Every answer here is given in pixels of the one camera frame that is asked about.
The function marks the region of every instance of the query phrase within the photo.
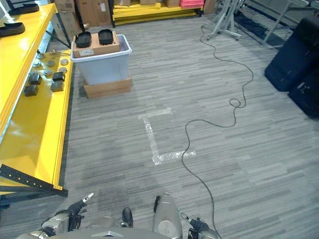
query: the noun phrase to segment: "cardboard box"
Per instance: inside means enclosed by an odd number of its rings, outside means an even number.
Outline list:
[[[211,14],[215,12],[218,0],[206,0],[204,5],[204,14]]]
[[[167,7],[177,7],[180,0],[163,0],[163,2]]]
[[[129,77],[126,80],[107,82],[97,85],[88,85],[84,82],[84,91],[89,99],[119,95],[131,92],[132,79]]]
[[[111,25],[111,14],[107,0],[77,0],[84,24],[90,26]]]
[[[115,31],[113,31],[113,43],[108,45],[100,45],[98,33],[92,33],[91,36],[91,46],[85,48],[77,48],[75,44],[75,37],[73,38],[72,51],[75,58],[98,56],[120,51],[120,44]]]
[[[131,0],[114,0],[114,5],[130,6]]]
[[[65,27],[65,31],[70,39],[72,41],[73,36],[79,34],[81,32],[80,24],[75,16],[75,13],[73,12],[60,12],[61,20],[63,22],[63,25]],[[57,37],[62,40],[63,42],[67,43],[66,38],[64,36],[62,27],[60,22],[58,21],[57,16],[54,14],[51,19],[51,23],[53,25],[54,31],[57,35]]]
[[[55,0],[54,2],[59,12],[75,12],[73,0]]]
[[[140,0],[141,5],[154,5],[156,0]]]

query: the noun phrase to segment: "white plastic bin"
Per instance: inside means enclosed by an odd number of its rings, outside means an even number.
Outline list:
[[[120,43],[119,52],[82,58],[74,58],[73,53],[71,53],[71,61],[76,63],[88,85],[128,78],[129,54],[132,49],[124,35],[117,35],[117,37]]]

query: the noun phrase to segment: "tape marking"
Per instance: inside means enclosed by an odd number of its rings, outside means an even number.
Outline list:
[[[171,108],[169,108],[169,107],[167,107],[164,110],[154,111],[154,112],[150,112],[150,113],[138,116],[139,120],[144,121],[146,134],[149,138],[150,147],[151,147],[152,154],[153,154],[152,161],[155,164],[155,166],[162,164],[164,161],[168,161],[168,160],[172,160],[172,159],[175,159],[175,160],[180,159],[182,154],[183,154],[183,151],[171,151],[171,152],[165,152],[165,153],[159,152],[149,118],[155,117],[155,116],[161,116],[161,115],[168,115],[168,114],[172,115]],[[195,151],[189,151],[189,152],[185,153],[184,157],[192,157],[195,155],[196,155]]]

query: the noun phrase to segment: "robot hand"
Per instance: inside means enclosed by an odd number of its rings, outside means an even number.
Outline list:
[[[181,217],[193,226],[188,231],[188,239],[218,239],[217,233],[209,228],[200,218],[190,219],[185,213],[180,214]]]
[[[57,212],[54,217],[45,220],[39,230],[23,234],[17,237],[17,239],[47,239],[61,233],[79,229],[81,220],[84,218],[79,213],[93,195],[91,193],[83,200],[73,203],[67,210]]]

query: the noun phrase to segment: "floor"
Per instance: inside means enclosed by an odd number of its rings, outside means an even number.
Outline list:
[[[209,194],[180,161],[187,146],[184,126],[193,119],[232,124],[228,101],[243,99],[241,86],[251,75],[241,65],[216,60],[213,49],[199,42],[205,22],[195,17],[117,27],[133,49],[131,93],[89,100],[75,69],[62,178],[69,197],[12,204],[1,211],[0,238],[39,228],[90,192],[95,196],[82,227],[104,215],[120,218],[129,206],[135,227],[151,230],[161,192],[211,225]],[[210,43],[217,56],[243,62],[255,75],[235,127],[195,122],[188,128],[185,162],[214,196],[219,233],[225,239],[318,238],[318,122],[264,77],[276,50],[250,37],[218,35]],[[189,225],[182,223],[186,238]]]

